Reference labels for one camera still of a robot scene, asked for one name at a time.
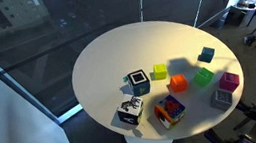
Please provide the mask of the blue block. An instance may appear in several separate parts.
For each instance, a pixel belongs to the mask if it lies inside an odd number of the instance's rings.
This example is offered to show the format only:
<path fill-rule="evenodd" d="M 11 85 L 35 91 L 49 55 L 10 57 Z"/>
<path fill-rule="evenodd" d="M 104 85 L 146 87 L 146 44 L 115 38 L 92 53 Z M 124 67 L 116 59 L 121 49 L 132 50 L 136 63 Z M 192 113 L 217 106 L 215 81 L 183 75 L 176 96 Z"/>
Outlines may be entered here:
<path fill-rule="evenodd" d="M 205 62 L 205 63 L 211 63 L 213 57 L 214 57 L 215 49 L 203 47 L 202 52 L 198 56 L 198 60 Z"/>

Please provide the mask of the yellow-green block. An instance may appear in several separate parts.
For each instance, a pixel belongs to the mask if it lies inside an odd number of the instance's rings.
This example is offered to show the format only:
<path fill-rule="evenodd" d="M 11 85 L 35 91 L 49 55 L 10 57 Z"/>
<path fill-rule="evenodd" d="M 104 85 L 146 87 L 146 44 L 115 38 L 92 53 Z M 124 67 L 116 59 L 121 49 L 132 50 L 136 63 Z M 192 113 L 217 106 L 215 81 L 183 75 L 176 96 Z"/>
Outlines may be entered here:
<path fill-rule="evenodd" d="M 154 79 L 163 80 L 167 76 L 167 68 L 164 64 L 156 64 L 153 69 Z"/>

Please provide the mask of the orange block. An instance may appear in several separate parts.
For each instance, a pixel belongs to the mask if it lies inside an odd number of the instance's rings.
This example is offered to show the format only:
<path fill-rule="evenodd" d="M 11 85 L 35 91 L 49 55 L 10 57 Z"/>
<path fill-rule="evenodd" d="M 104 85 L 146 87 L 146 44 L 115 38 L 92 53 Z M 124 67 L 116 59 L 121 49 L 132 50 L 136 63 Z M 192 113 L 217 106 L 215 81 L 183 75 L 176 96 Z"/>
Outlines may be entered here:
<path fill-rule="evenodd" d="M 183 74 L 173 75 L 170 79 L 170 87 L 175 93 L 185 91 L 188 87 L 188 81 Z"/>

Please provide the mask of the green block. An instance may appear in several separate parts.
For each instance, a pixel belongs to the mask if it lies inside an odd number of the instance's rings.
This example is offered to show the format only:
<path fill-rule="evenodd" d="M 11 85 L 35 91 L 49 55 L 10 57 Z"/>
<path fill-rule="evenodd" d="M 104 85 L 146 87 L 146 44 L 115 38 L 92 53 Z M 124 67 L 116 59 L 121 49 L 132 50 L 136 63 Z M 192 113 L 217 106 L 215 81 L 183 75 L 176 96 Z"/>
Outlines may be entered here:
<path fill-rule="evenodd" d="M 214 73 L 206 68 L 201 68 L 193 78 L 193 82 L 201 86 L 207 86 L 213 79 Z"/>

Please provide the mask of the grey block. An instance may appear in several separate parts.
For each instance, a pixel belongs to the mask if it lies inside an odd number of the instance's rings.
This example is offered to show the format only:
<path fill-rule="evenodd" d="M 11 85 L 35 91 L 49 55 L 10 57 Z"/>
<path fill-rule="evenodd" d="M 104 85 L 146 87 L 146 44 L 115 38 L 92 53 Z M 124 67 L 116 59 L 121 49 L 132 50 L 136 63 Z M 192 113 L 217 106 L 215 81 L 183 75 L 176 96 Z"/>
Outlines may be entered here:
<path fill-rule="evenodd" d="M 215 109 L 226 111 L 232 105 L 232 100 L 233 96 L 231 92 L 229 93 L 226 90 L 217 89 L 211 95 L 210 105 Z"/>

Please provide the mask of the magenta block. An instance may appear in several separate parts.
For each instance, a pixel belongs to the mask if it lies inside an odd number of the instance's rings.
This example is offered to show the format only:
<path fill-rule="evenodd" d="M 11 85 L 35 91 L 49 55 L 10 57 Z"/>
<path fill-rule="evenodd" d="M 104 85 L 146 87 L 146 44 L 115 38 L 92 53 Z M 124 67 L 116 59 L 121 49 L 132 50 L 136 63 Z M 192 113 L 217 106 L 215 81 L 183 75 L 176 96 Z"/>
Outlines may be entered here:
<path fill-rule="evenodd" d="M 234 92 L 237 86 L 240 84 L 239 75 L 233 73 L 224 72 L 219 80 L 219 88 L 227 90 L 229 92 Z"/>

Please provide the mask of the small teal piece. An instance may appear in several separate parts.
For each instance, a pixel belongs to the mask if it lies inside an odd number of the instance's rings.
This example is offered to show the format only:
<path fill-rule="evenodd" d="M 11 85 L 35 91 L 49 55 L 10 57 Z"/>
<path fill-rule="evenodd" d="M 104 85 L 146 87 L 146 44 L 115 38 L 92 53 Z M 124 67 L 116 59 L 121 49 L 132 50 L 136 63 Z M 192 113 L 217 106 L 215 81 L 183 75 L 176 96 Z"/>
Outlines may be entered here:
<path fill-rule="evenodd" d="M 128 76 L 123 77 L 123 82 L 128 82 Z"/>

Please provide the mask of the blue cube with black square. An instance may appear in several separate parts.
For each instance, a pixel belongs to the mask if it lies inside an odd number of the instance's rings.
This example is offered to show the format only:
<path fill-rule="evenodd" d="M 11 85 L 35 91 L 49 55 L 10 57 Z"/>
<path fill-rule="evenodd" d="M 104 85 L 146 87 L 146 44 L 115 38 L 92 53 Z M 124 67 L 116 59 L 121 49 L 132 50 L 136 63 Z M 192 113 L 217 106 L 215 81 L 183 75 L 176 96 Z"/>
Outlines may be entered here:
<path fill-rule="evenodd" d="M 150 81 L 143 70 L 128 74 L 128 82 L 134 96 L 143 96 L 150 92 Z"/>

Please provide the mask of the round white table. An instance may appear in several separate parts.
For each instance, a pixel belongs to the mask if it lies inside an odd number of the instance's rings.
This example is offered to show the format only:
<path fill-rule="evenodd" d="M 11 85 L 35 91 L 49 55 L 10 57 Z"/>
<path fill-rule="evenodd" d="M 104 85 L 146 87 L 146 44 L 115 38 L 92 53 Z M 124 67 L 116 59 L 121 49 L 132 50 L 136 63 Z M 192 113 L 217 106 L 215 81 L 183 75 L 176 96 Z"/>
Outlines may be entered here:
<path fill-rule="evenodd" d="M 215 49 L 211 63 L 198 60 L 203 47 Z M 167 66 L 170 77 L 179 73 L 188 80 L 184 92 L 175 93 L 170 79 L 153 80 L 151 92 L 143 96 L 144 112 L 139 125 L 123 123 L 116 108 L 131 89 L 123 77 L 135 70 L 148 75 L 156 64 Z M 150 140 L 176 140 L 197 135 L 218 125 L 231 114 L 210 105 L 210 96 L 219 87 L 224 72 L 239 75 L 239 86 L 232 94 L 233 104 L 242 97 L 244 74 L 236 55 L 222 41 L 205 31 L 185 24 L 146 21 L 111 29 L 93 40 L 74 64 L 72 86 L 77 100 L 93 120 L 105 128 L 130 137 Z M 206 68 L 214 73 L 207 86 L 193 82 L 194 75 Z M 154 106 L 167 95 L 185 107 L 180 123 L 167 129 L 154 114 Z"/>

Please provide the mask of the black and white patterned cube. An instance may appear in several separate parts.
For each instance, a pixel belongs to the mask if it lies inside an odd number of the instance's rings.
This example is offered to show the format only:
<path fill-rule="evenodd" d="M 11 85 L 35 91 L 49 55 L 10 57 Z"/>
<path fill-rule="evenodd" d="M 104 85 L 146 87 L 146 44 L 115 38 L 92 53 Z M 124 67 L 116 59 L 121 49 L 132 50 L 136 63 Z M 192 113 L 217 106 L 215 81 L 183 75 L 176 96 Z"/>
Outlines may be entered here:
<path fill-rule="evenodd" d="M 117 108 L 118 117 L 122 122 L 138 125 L 143 113 L 143 107 L 144 103 L 141 97 L 125 94 L 122 103 Z"/>

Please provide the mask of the colourful red orange cube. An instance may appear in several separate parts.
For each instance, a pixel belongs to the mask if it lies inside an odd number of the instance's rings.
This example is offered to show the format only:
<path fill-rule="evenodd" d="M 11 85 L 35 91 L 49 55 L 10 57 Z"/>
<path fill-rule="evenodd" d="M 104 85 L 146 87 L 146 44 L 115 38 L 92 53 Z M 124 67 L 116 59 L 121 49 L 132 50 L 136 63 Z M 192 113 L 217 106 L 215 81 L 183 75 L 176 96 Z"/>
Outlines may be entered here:
<path fill-rule="evenodd" d="M 165 128 L 171 129 L 182 120 L 185 110 L 182 103 L 168 95 L 154 107 L 154 114 Z"/>

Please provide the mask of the small round side table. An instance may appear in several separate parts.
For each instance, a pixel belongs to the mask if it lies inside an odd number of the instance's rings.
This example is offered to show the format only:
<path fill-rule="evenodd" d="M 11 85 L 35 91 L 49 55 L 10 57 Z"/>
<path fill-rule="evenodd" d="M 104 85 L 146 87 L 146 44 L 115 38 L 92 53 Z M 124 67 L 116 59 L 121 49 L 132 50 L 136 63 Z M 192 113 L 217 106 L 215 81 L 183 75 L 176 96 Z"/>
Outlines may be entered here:
<path fill-rule="evenodd" d="M 237 8 L 242 8 L 242 9 L 256 9 L 256 3 L 253 1 L 249 0 L 239 0 L 236 5 Z"/>

